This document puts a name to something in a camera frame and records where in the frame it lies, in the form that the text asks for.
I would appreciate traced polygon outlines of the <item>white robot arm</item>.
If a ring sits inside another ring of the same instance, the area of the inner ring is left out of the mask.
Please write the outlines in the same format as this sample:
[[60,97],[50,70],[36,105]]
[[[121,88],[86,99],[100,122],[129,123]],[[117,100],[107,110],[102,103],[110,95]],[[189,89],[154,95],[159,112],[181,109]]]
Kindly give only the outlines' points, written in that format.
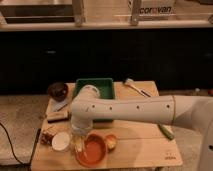
[[213,97],[155,96],[136,99],[101,99],[100,91],[85,85],[71,102],[71,127],[87,135],[95,119],[172,125],[199,132],[203,139],[197,171],[213,171]]

